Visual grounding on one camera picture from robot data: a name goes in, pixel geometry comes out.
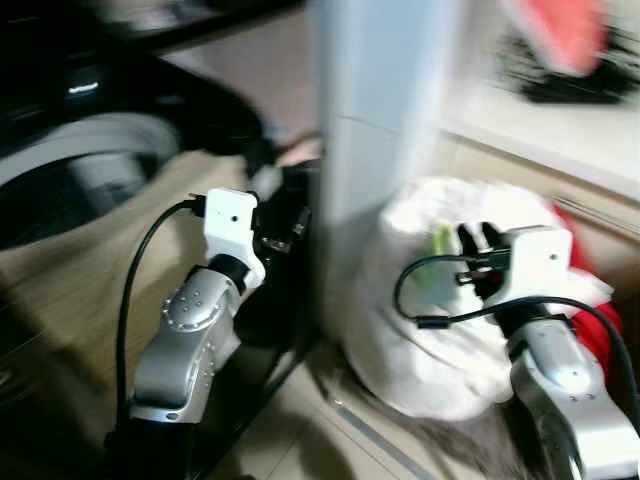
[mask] floor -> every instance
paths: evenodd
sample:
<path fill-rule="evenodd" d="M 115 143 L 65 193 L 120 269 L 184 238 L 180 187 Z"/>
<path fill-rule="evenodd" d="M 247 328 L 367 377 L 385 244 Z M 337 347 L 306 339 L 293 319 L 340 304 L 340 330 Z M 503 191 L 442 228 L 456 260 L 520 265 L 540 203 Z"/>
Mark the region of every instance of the floor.
<path fill-rule="evenodd" d="M 321 344 L 299 365 L 208 480 L 486 480 L 369 404 Z"/>

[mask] black cable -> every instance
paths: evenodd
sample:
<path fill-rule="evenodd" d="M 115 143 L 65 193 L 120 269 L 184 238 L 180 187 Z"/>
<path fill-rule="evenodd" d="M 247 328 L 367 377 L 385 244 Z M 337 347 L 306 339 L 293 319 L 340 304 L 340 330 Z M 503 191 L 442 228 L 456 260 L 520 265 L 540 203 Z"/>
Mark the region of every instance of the black cable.
<path fill-rule="evenodd" d="M 446 316 L 446 315 L 409 315 L 407 314 L 402 305 L 400 304 L 400 293 L 402 291 L 402 286 L 406 278 L 411 275 L 416 269 L 428 265 L 430 263 L 435 262 L 467 262 L 471 259 L 473 261 L 473 257 L 466 256 L 458 256 L 458 255 L 440 255 L 435 257 L 426 257 L 421 258 L 407 266 L 400 276 L 398 280 L 396 280 L 395 287 L 393 289 L 393 304 L 402 317 L 412 320 L 416 323 L 418 328 L 446 328 L 448 325 L 457 322 L 464 322 L 465 320 L 470 320 L 476 317 L 482 317 L 485 315 L 491 315 L 503 310 L 508 310 L 514 307 L 520 307 L 524 305 L 539 305 L 546 303 L 553 303 L 559 305 L 569 305 L 571 307 L 578 308 L 580 310 L 584 310 L 589 312 L 591 315 L 596 317 L 598 321 L 604 326 L 609 334 L 609 338 L 611 339 L 611 343 L 613 345 L 613 351 L 616 356 L 616 361 L 619 363 L 622 368 L 622 375 L 624 381 L 627 383 L 627 387 L 631 394 L 631 408 L 632 408 L 632 424 L 638 434 L 640 434 L 640 397 L 638 396 L 638 385 L 636 383 L 636 377 L 633 370 L 633 363 L 631 361 L 631 355 L 629 355 L 629 350 L 627 350 L 624 341 L 622 340 L 622 336 L 618 332 L 617 328 L 611 323 L 605 315 L 596 310 L 595 308 L 587 305 L 586 303 L 582 303 L 578 300 L 574 300 L 572 298 L 566 297 L 552 297 L 552 296 L 529 296 L 517 298 L 514 300 L 509 300 L 497 305 L 492 305 L 490 307 L 482 308 L 480 310 L 476 310 L 475 312 L 469 312 L 462 315 L 456 316 Z"/>
<path fill-rule="evenodd" d="M 158 231 L 162 223 L 174 213 L 182 209 L 197 209 L 200 206 L 198 200 L 184 200 L 167 208 L 157 219 L 147 233 L 145 233 L 142 242 L 138 246 L 129 271 L 127 279 L 124 283 L 122 292 L 122 302 L 120 303 L 120 313 L 118 316 L 118 327 L 116 333 L 116 428 L 123 426 L 127 419 L 127 368 L 126 368 L 126 340 L 127 340 L 127 317 L 129 314 L 129 301 L 131 299 L 131 289 L 133 281 L 151 238 Z"/>

